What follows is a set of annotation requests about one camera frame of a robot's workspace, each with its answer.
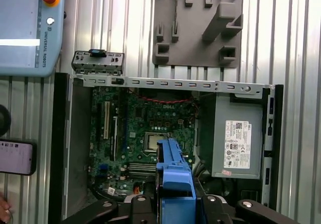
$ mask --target sticker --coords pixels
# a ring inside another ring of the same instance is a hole
[[[231,176],[231,175],[232,175],[232,172],[231,172],[231,171],[228,171],[228,170],[222,170],[222,174],[223,174],[223,175],[227,175],[227,176]]]
[[[109,195],[114,195],[114,193],[115,193],[115,189],[114,189],[114,188],[109,187],[109,188],[108,188],[107,193],[108,193]]]
[[[252,125],[248,121],[226,121],[224,168],[250,168],[251,134]]]

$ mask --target orange ring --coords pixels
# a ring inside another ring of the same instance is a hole
[[[53,2],[52,4],[48,4],[45,2],[45,5],[48,7],[56,7],[59,4],[60,0],[56,0],[55,2]]]

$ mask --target silver metal frame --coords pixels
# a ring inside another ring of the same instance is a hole
[[[74,78],[83,80],[84,87],[114,86],[190,90],[200,92],[225,92],[241,94],[242,96],[258,99],[262,98],[263,88],[271,88],[272,90],[275,88],[274,85],[253,83],[122,77],[100,74],[76,74],[74,75]],[[122,79],[123,84],[112,83],[116,79]]]
[[[12,115],[5,138],[37,143],[37,170],[32,176],[0,173],[0,192],[8,198],[14,224],[47,223],[54,78],[0,77],[0,104]]]

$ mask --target pci slot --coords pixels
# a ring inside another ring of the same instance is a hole
[[[102,112],[102,104],[97,104],[97,112],[96,112],[96,143],[97,149],[100,150],[100,139],[101,139],[101,112]]]
[[[105,102],[104,139],[109,139],[110,102]]]
[[[116,150],[117,150],[117,132],[118,132],[118,117],[113,117],[113,136],[110,140],[110,160],[116,161]]]

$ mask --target metal case panel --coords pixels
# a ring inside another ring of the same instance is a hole
[[[212,176],[223,177],[223,170],[231,172],[231,178],[259,179],[262,159],[262,106],[250,103],[230,102],[229,94],[219,93],[216,97],[214,120]],[[248,121],[251,130],[251,155],[249,169],[224,168],[226,121]]]

